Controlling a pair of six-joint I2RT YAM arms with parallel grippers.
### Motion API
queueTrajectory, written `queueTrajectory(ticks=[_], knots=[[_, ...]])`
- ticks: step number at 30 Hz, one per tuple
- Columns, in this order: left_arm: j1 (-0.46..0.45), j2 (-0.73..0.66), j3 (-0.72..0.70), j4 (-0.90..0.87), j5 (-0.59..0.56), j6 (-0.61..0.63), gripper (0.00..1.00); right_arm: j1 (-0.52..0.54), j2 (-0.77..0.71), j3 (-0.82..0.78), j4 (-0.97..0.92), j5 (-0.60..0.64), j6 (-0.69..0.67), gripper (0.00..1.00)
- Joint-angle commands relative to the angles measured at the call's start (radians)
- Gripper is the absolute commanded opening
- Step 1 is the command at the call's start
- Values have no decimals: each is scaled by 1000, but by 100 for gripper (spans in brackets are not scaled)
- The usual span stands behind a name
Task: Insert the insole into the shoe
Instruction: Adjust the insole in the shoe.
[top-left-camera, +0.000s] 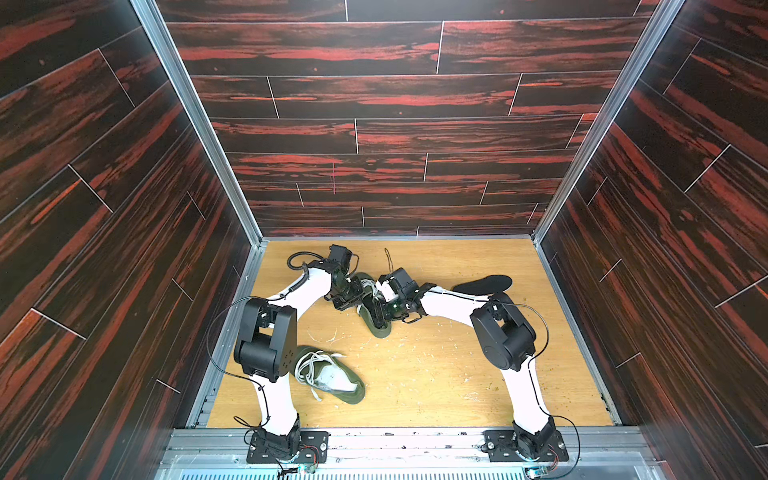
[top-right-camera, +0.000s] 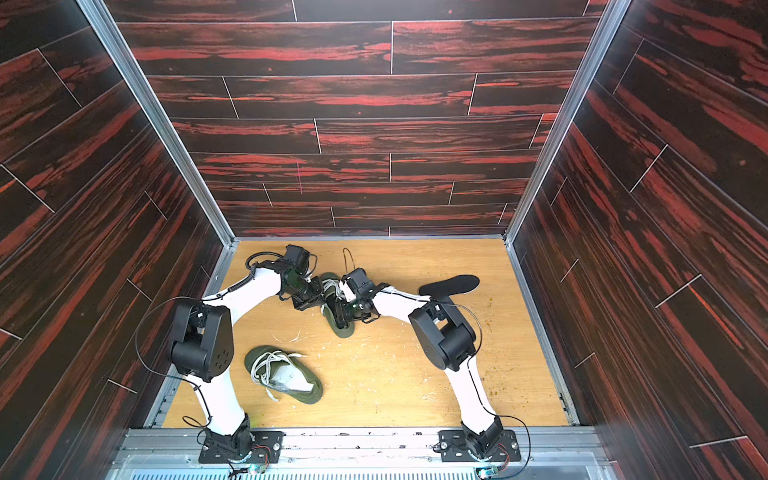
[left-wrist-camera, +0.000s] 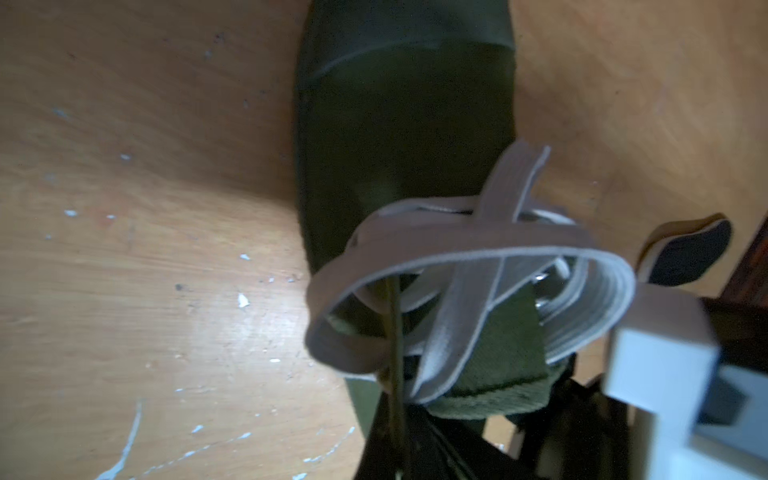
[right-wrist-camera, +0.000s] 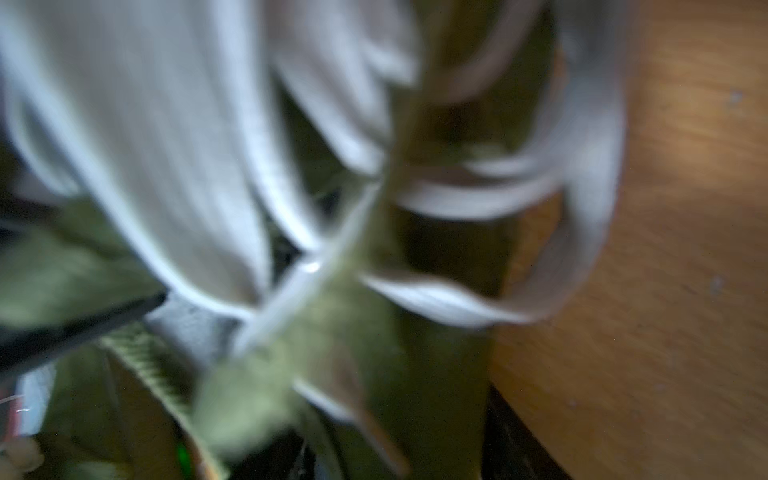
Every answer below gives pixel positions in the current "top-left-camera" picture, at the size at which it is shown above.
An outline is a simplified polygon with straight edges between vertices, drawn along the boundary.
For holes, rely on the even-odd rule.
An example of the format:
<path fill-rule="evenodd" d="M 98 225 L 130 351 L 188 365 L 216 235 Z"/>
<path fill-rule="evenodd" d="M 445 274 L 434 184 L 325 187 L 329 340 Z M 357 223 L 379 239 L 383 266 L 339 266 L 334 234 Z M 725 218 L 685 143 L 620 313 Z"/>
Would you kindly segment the black insole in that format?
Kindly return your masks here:
<path fill-rule="evenodd" d="M 486 277 L 457 284 L 452 291 L 462 294 L 483 296 L 504 293 L 513 285 L 511 277 L 502 274 L 493 274 Z"/>

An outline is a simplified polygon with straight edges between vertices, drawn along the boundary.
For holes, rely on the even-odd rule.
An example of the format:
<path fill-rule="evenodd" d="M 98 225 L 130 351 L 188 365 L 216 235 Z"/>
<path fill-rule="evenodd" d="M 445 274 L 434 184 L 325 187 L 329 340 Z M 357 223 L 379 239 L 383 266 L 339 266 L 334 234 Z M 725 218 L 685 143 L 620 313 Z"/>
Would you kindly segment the green shoe white laces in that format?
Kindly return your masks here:
<path fill-rule="evenodd" d="M 360 403 L 366 393 L 363 380 L 342 361 L 340 353 L 326 352 L 312 346 L 299 346 L 292 373 L 299 384 L 310 388 L 321 401 L 318 391 L 329 393 L 344 403 Z"/>
<path fill-rule="evenodd" d="M 365 273 L 355 274 L 353 278 L 359 281 L 362 288 L 357 313 L 376 338 L 386 338 L 392 330 L 391 321 L 385 318 L 383 307 L 386 302 L 378 293 L 376 282 Z"/>

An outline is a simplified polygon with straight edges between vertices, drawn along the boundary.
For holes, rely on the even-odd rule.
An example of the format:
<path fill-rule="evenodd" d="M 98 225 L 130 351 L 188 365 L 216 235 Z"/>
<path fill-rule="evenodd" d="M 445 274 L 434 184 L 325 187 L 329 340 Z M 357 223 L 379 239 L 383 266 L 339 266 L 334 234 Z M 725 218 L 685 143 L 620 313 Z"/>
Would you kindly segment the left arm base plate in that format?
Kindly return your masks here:
<path fill-rule="evenodd" d="M 249 439 L 246 462 L 322 464 L 327 461 L 329 437 L 329 432 L 322 430 L 299 429 L 276 435 L 258 429 Z"/>

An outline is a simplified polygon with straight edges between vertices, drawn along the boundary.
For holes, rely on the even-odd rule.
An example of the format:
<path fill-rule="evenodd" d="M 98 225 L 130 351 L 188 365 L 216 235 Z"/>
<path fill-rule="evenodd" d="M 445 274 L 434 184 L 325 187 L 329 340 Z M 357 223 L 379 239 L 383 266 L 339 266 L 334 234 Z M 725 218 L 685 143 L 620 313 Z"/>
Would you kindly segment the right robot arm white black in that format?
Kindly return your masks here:
<path fill-rule="evenodd" d="M 517 450 L 537 458 L 556 428 L 541 400 L 535 372 L 536 333 L 506 294 L 513 284 L 507 275 L 489 275 L 445 289 L 431 283 L 417 284 L 399 268 L 378 280 L 363 282 L 358 314 L 369 329 L 386 336 L 391 323 L 443 317 L 473 328 L 485 358 L 504 377 L 513 404 Z"/>

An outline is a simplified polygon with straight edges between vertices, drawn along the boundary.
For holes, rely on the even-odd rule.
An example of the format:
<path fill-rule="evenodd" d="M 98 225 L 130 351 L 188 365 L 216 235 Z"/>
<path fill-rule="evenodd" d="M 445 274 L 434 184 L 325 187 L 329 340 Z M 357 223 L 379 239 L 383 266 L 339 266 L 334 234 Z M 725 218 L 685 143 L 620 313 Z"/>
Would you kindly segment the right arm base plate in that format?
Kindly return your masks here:
<path fill-rule="evenodd" d="M 491 462 L 565 463 L 569 452 L 558 430 L 530 434 L 515 429 L 486 430 L 481 451 Z"/>

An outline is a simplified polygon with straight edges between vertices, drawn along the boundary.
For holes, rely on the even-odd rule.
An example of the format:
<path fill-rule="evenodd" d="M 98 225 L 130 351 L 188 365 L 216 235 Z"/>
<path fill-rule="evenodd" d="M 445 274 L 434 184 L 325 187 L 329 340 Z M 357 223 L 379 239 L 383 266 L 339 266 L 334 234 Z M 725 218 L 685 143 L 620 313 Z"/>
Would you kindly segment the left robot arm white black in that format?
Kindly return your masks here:
<path fill-rule="evenodd" d="M 301 276 L 271 298 L 251 297 L 245 302 L 233 357 L 262 394 L 262 424 L 256 433 L 266 442 L 297 449 L 300 416 L 290 392 L 289 377 L 312 391 L 357 404 L 365 396 L 361 378 L 341 362 L 338 353 L 298 344 L 298 321 L 318 300 L 341 306 L 355 299 L 360 289 L 349 276 L 353 253 L 332 245 L 327 257 L 314 252 L 310 263 L 296 266 L 292 260 L 308 252 L 292 254 L 287 263 Z"/>

